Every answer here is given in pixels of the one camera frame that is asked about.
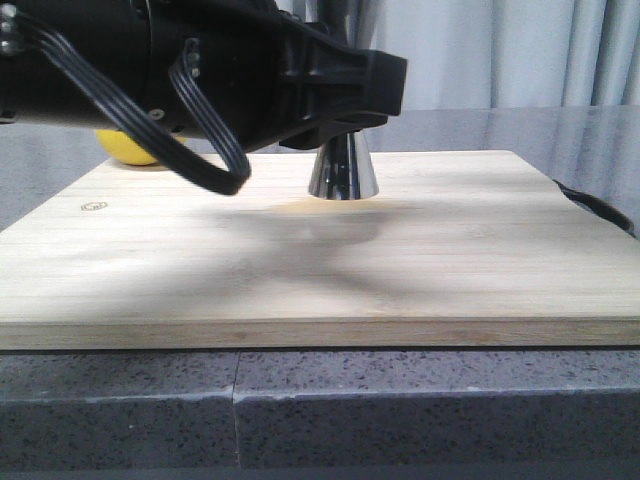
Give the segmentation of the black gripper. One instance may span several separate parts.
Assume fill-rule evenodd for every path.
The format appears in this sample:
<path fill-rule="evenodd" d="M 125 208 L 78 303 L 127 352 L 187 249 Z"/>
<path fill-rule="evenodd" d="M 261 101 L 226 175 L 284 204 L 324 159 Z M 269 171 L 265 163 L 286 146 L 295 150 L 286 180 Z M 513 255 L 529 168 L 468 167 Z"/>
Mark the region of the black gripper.
<path fill-rule="evenodd" d="M 348 47 L 272 1 L 132 1 L 134 101 L 161 125 L 199 134 L 169 80 L 187 40 L 199 43 L 205 98 L 247 150 L 310 150 L 400 114 L 408 61 Z"/>

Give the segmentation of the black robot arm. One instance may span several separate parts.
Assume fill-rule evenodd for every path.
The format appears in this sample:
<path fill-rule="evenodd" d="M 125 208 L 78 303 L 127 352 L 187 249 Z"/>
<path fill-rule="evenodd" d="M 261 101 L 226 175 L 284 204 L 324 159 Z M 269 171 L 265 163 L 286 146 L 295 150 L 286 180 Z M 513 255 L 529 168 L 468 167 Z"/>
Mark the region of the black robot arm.
<path fill-rule="evenodd" d="M 1 34 L 4 122 L 111 128 L 121 114 L 198 137 L 169 77 L 188 40 L 196 84 L 239 144 L 313 149 L 400 112 L 407 62 L 357 49 L 272 1 L 19 1 Z"/>

